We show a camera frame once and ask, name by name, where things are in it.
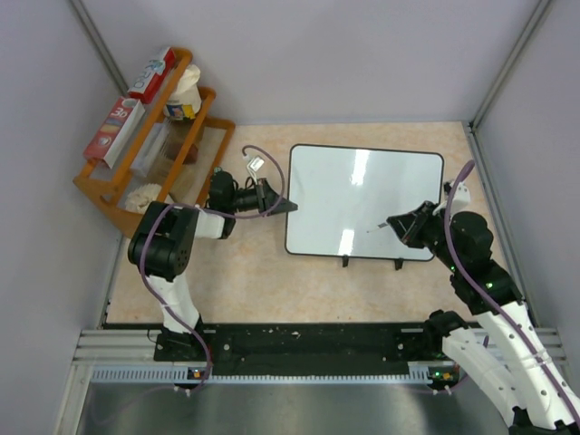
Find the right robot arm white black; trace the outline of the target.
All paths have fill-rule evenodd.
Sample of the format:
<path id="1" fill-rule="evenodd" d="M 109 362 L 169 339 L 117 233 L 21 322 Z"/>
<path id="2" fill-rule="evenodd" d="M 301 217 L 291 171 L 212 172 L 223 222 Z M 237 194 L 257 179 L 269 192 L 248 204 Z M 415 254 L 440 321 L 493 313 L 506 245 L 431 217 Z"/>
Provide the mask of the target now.
<path id="1" fill-rule="evenodd" d="M 442 310 L 423 324 L 425 352 L 457 363 L 509 433 L 578 433 L 579 398 L 539 339 L 515 281 L 493 259 L 486 219 L 470 211 L 446 218 L 444 209 L 426 201 L 386 223 L 406 247 L 428 249 L 449 269 L 456 296 L 500 355 L 491 353 L 457 313 Z"/>

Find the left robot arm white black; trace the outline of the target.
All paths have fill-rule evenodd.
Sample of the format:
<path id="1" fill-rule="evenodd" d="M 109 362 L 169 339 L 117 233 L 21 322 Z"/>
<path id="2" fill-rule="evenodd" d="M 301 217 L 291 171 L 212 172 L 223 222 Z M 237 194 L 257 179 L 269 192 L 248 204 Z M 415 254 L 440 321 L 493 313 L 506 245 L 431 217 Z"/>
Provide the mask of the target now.
<path id="1" fill-rule="evenodd" d="M 185 271 L 197 239 L 226 239 L 240 212 L 261 217 L 287 214 L 298 205 L 272 189 L 267 179 L 248 177 L 241 187 L 227 171 L 210 178 L 205 208 L 151 202 L 130 240 L 128 259 L 163 313 L 162 337 L 174 340 L 174 348 L 186 359 L 205 350 L 206 339 L 198 329 L 201 316 L 189 293 Z"/>

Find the white whiteboard black frame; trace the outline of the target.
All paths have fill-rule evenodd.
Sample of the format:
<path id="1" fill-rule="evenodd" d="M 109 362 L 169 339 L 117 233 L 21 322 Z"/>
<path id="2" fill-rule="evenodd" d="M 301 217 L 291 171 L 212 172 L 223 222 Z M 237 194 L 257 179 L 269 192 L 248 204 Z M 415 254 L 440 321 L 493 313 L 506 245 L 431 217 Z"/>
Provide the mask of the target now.
<path id="1" fill-rule="evenodd" d="M 285 250 L 291 255 L 429 262 L 390 227 L 366 233 L 424 201 L 440 202 L 444 159 L 437 152 L 295 144 L 290 150 Z"/>

